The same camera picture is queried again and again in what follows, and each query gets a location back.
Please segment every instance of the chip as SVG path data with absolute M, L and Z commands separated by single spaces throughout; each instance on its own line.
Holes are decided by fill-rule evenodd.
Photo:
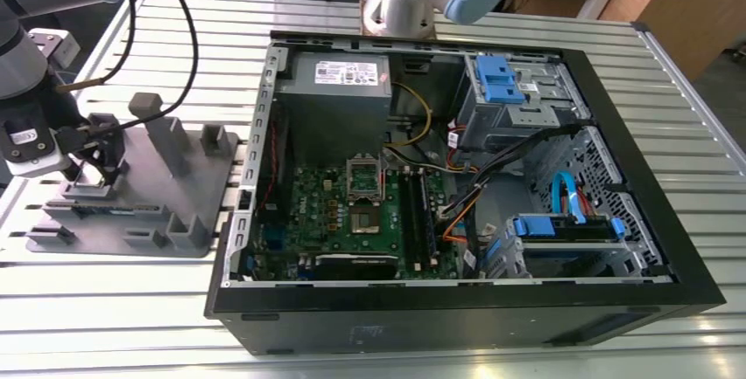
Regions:
M 381 208 L 378 206 L 352 206 L 349 208 L 352 233 L 376 235 L 381 233 Z

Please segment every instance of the sticker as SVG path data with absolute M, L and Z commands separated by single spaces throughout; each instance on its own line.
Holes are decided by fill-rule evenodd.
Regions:
M 473 270 L 473 267 L 476 266 L 476 257 L 468 250 L 464 251 L 464 261 Z
M 382 325 L 365 325 L 352 327 L 349 330 L 349 343 L 358 346 L 381 340 L 384 333 Z
M 448 133 L 447 134 L 447 146 L 449 148 L 457 148 L 457 133 Z
M 481 229 L 481 236 L 489 237 L 497 231 L 497 227 L 493 224 L 485 224 Z
M 536 84 L 517 84 L 517 88 L 521 91 L 533 91 L 533 92 L 539 91 L 539 87 L 536 86 Z
M 23 130 L 22 132 L 10 133 L 10 140 L 13 141 L 13 145 L 22 145 L 23 143 L 34 141 L 36 139 L 38 139 L 38 134 L 32 128 Z
M 317 62 L 317 84 L 377 86 L 377 65 L 374 63 Z

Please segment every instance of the black computer case frame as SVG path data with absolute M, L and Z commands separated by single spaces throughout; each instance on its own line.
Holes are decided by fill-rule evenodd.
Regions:
M 364 36 L 273 32 L 278 45 L 328 52 L 324 40 L 354 48 Z M 412 40 L 376 38 L 385 45 Z M 672 283 L 459 287 L 222 288 L 226 227 L 216 251 L 205 316 L 222 322 L 256 355 L 468 348 L 583 346 L 724 303 L 676 213 L 583 52 L 477 43 L 416 41 L 439 49 L 520 49 L 561 57 L 589 107 L 624 188 L 669 267 Z

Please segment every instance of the orange wire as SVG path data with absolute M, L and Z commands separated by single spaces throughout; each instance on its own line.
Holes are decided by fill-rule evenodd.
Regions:
M 461 237 L 444 237 L 443 240 L 445 242 L 460 242 L 461 244 L 465 244 L 468 241 L 465 241 L 465 238 Z
M 461 212 L 457 214 L 456 216 L 456 220 L 453 220 L 453 222 L 451 223 L 451 225 L 447 227 L 445 229 L 445 233 L 443 233 L 443 238 L 448 238 L 451 235 L 451 231 L 453 230 L 453 228 L 457 225 L 457 221 L 461 220 L 464 218 L 464 215 L 467 213 L 467 211 L 473 207 L 473 205 L 476 204 L 476 200 L 479 200 L 479 196 L 481 195 L 481 191 L 479 191 L 479 193 L 476 194 L 476 196 L 473 197 L 473 199 L 471 200 L 471 203 L 464 207 L 464 209 L 461 210 Z
M 453 157 L 453 154 L 456 153 L 455 149 L 448 150 L 447 152 L 447 157 L 445 157 L 445 165 L 448 169 L 452 169 L 453 171 L 461 171 L 464 170 L 464 167 L 457 167 L 456 165 L 453 165 L 453 163 L 451 163 L 451 158 Z M 476 168 L 475 166 L 468 168 L 468 172 L 471 172 L 472 174 L 479 172 L 479 168 Z
M 587 201 L 587 197 L 584 196 L 581 190 L 577 192 L 577 195 L 580 196 L 580 201 L 583 202 L 585 213 L 595 214 L 593 206 L 591 206 L 589 202 Z

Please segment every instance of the ram slot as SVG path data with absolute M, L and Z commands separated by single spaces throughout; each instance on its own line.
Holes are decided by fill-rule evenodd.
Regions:
M 398 212 L 400 212 L 400 234 L 401 241 L 404 243 L 404 258 L 407 260 L 407 267 L 413 270 L 415 267 L 420 267 L 419 256 L 417 256 L 417 233 L 416 233 L 416 222 L 415 217 L 417 214 L 417 209 L 415 207 L 415 201 L 411 195 L 411 182 L 409 175 L 403 172 L 398 173 Z
M 423 243 L 428 248 L 428 262 L 437 261 L 437 243 L 435 239 L 435 225 L 432 221 L 432 207 L 429 206 L 428 179 L 427 174 L 421 174 L 419 178 L 419 196 L 421 197 L 421 223 L 424 225 Z
M 409 194 L 415 208 L 415 231 L 417 235 L 417 255 L 421 268 L 429 268 L 429 241 L 428 241 L 428 197 L 423 196 L 424 178 L 421 174 L 409 176 Z

